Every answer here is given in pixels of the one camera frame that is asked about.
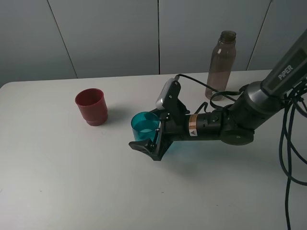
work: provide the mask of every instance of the red cup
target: red cup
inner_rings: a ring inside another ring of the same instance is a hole
[[[102,125],[107,120],[107,107],[101,90],[83,90],[76,96],[75,102],[90,126]]]

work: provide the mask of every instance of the brown plastic bottle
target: brown plastic bottle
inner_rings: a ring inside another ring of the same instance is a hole
[[[213,49],[207,85],[224,91],[226,89],[232,65],[236,58],[236,33],[223,31],[221,37]],[[214,94],[206,88],[205,95],[208,99]],[[214,97],[213,101],[219,101],[223,96]]]

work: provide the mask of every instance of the warning label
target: warning label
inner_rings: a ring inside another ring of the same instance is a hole
[[[191,137],[197,136],[197,130],[196,130],[196,120],[197,120],[198,114],[193,114],[189,118],[189,133]]]

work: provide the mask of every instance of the cup rim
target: cup rim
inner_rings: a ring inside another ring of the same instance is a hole
[[[96,102],[96,103],[94,103],[94,104],[90,104],[90,105],[81,105],[81,104],[79,104],[79,103],[77,102],[78,96],[80,96],[81,93],[84,93],[85,91],[92,91],[92,90],[99,91],[99,92],[101,93],[101,98],[98,100],[98,102]],[[78,106],[80,106],[80,107],[89,107],[89,106],[93,106],[93,105],[99,103],[99,102],[100,102],[101,100],[103,100],[103,99],[104,99],[104,92],[102,92],[102,90],[97,89],[97,88],[89,88],[89,89],[85,89],[85,90],[82,90],[81,92],[79,92],[79,93],[77,94],[77,96],[75,97],[75,102],[76,102],[76,104],[77,104]]]
[[[137,113],[136,115],[134,115],[133,116],[133,118],[131,119],[131,128],[132,129],[134,129],[133,128],[133,126],[132,126],[132,121],[133,121],[133,119],[137,116],[137,115],[139,115],[139,114],[144,114],[144,113],[150,113],[150,112],[146,112],[146,111],[144,111],[144,112],[139,112],[139,113]],[[156,118],[157,118],[157,121],[159,122],[158,123],[158,125],[157,125],[157,127],[155,128],[155,129],[157,129],[158,127],[159,127],[159,124],[160,124],[160,120],[159,120],[159,117],[156,115],[156,114],[154,114],[154,113],[151,113],[151,114],[153,114]],[[137,131],[137,132],[139,132],[139,133],[150,133],[150,132],[153,132],[153,131],[155,131],[155,130],[151,130],[151,131]]]

